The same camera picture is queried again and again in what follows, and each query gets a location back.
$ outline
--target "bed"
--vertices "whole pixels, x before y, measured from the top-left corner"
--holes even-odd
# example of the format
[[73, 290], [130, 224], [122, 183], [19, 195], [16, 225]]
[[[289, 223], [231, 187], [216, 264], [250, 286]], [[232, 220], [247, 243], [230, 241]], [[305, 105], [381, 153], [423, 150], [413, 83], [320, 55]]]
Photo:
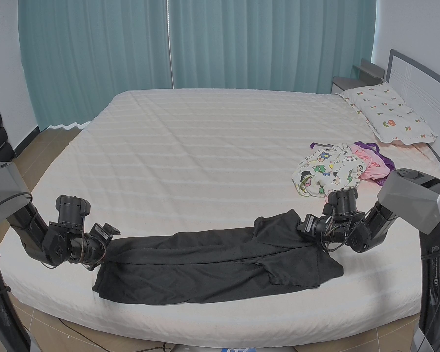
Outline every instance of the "bed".
[[[391, 73], [410, 80], [405, 67], [412, 65], [406, 60], [398, 65], [399, 60], [392, 61]], [[411, 90], [404, 79], [388, 80], [398, 92], [403, 92], [399, 84]], [[436, 99], [440, 87], [430, 91]], [[428, 123], [436, 118], [430, 114]], [[91, 203], [87, 229], [107, 222], [121, 237], [251, 226], [258, 216], [290, 208], [302, 217], [321, 215], [324, 199], [299, 196], [291, 174], [310, 153], [311, 142], [358, 140], [375, 142], [375, 137], [337, 95], [127, 91], [50, 165], [33, 191], [34, 203], [49, 222], [57, 220], [56, 197], [85, 198]], [[440, 177], [440, 161], [426, 144], [380, 146], [396, 167]], [[362, 181], [358, 208], [371, 208], [379, 189]], [[154, 307], [100, 299], [91, 290], [97, 270], [69, 264], [48, 270], [27, 257], [13, 231], [0, 253], [4, 279], [20, 301], [126, 337], [205, 347], [299, 345], [354, 335], [420, 309], [418, 232], [403, 220], [375, 249], [357, 254], [344, 247], [332, 253], [344, 276], [320, 288], [213, 304]]]

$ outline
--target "gray headboard frame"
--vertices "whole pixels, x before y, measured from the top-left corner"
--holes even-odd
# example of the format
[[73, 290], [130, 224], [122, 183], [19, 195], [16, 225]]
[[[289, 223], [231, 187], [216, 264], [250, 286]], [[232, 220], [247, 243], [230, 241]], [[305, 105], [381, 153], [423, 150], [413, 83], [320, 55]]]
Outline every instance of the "gray headboard frame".
[[[436, 80], [437, 82], [440, 83], [440, 74], [435, 73], [433, 70], [429, 69], [428, 67], [421, 64], [420, 62], [417, 62], [414, 59], [411, 59], [409, 56], [406, 56], [406, 55], [404, 55], [394, 49], [392, 49], [389, 52], [388, 68], [387, 68], [387, 73], [386, 73], [386, 81], [387, 82], [389, 82], [389, 79], [391, 76], [391, 67], [393, 65], [393, 57], [394, 56], [398, 57], [399, 59], [403, 60], [404, 62], [407, 62], [408, 64], [412, 65], [413, 67], [419, 69], [420, 71], [424, 72], [429, 77], [433, 78], [434, 80]], [[432, 150], [432, 152], [435, 154], [437, 159], [440, 161], [440, 156], [437, 154], [437, 152], [429, 144], [427, 144], [427, 146], [430, 148], [430, 150]]]

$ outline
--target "baseboard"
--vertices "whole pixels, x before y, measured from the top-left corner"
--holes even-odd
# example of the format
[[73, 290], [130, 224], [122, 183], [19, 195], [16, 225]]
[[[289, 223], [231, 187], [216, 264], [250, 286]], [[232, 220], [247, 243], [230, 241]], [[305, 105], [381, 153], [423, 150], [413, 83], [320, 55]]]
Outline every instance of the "baseboard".
[[18, 155], [20, 155], [23, 150], [32, 142], [32, 140], [34, 138], [37, 137], [37, 135], [40, 133], [41, 131], [39, 130], [39, 127], [36, 126], [31, 133], [29, 133], [23, 141], [21, 141], [20, 144], [18, 144], [18, 146], [16, 147], [16, 149], [14, 150], [14, 155], [17, 158]]

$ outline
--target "tiled floor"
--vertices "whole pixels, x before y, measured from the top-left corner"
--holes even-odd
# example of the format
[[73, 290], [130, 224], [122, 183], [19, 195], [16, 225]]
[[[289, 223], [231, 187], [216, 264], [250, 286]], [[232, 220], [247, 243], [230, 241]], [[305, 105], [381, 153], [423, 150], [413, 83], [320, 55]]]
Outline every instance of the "tiled floor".
[[[46, 130], [39, 134], [23, 153], [15, 159], [18, 170], [30, 191], [33, 190], [47, 167], [79, 132], [80, 130], [77, 128], [67, 131], [64, 129]], [[0, 224], [0, 242], [8, 228], [9, 225], [6, 222]], [[58, 318], [24, 305], [12, 295], [11, 298], [24, 326], [32, 332], [44, 352], [102, 351], [100, 347], [62, 325]], [[300, 345], [296, 346], [296, 349], [298, 352], [408, 352], [417, 320], [418, 315], [414, 315], [352, 337], [324, 343]], [[162, 347], [163, 345], [162, 342], [120, 337], [65, 322], [113, 352], [132, 352], [140, 349]], [[3, 351], [5, 349], [0, 343], [0, 352]]]

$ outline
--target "white label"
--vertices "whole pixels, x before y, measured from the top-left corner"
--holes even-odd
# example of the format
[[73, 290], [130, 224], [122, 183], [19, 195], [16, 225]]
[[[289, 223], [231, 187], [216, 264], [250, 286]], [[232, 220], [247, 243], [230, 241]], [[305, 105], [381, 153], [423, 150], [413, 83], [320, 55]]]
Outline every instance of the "white label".
[[308, 224], [306, 225], [305, 232], [310, 232], [311, 225], [313, 224], [314, 216], [310, 215], [310, 219], [308, 219]]
[[104, 237], [106, 240], [109, 238], [109, 235], [104, 232], [99, 226], [95, 226], [96, 232], [98, 232], [102, 237]]

